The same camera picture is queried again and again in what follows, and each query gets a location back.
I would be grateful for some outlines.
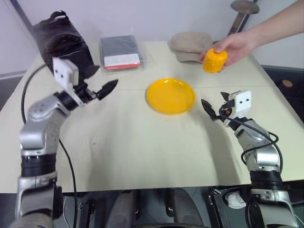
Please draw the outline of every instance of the yellow plate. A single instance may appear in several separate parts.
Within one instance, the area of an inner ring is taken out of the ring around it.
[[[147,100],[155,110],[161,113],[179,114],[192,108],[195,94],[184,81],[163,78],[149,86]]]

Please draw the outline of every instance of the human hand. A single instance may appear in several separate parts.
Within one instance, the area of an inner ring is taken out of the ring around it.
[[[228,58],[223,69],[239,61],[256,47],[255,43],[252,42],[252,39],[250,38],[251,37],[246,32],[240,32],[226,37],[213,46],[216,53],[220,53],[223,50],[228,53]],[[203,61],[205,54],[206,52],[201,54],[200,61]]]

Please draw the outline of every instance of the finger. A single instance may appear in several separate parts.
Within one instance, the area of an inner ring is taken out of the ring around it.
[[[206,51],[203,52],[203,53],[200,55],[199,60],[200,60],[201,62],[204,60],[205,55],[206,55]]]
[[[234,40],[234,34],[226,37],[225,39],[217,42],[213,47],[216,53],[220,53],[225,50]]]

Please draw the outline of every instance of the beige hat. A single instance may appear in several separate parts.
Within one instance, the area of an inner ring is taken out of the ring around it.
[[[181,32],[172,37],[169,45],[176,51],[178,61],[200,62],[200,54],[208,51],[213,41],[206,32]]]

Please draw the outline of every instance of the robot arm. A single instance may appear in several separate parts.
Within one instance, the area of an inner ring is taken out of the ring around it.
[[[105,84],[95,93],[87,88],[85,78],[99,68],[79,72],[69,60],[54,58],[55,79],[64,91],[38,101],[28,110],[28,121],[20,133],[21,176],[12,228],[53,227],[53,219],[62,214],[62,190],[56,185],[56,153],[59,130],[70,112],[91,100],[107,96],[118,80]]]
[[[216,116],[207,101],[202,100],[202,105],[212,120],[220,119],[234,130],[239,144],[248,151],[244,154],[252,186],[245,212],[248,227],[267,228],[276,224],[275,227],[298,228],[280,175],[282,156],[271,144],[269,132],[246,118],[251,107],[251,92],[222,93],[222,96],[226,103],[219,110],[220,116]]]

